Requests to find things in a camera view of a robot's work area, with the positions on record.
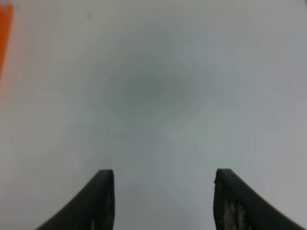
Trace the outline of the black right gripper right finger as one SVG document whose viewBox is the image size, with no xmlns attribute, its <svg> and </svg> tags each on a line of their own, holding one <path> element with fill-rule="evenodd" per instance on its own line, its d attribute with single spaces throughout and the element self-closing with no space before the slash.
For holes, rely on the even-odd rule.
<svg viewBox="0 0 307 230">
<path fill-rule="evenodd" d="M 213 216 L 217 230 L 302 230 L 283 215 L 231 169 L 215 176 Z"/>
</svg>

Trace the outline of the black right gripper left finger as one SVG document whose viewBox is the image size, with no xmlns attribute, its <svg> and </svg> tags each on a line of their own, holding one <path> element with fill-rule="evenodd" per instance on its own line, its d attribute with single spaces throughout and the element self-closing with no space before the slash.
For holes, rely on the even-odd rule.
<svg viewBox="0 0 307 230">
<path fill-rule="evenodd" d="M 85 187 L 39 230 L 112 230 L 115 187 L 112 170 L 99 170 Z"/>
</svg>

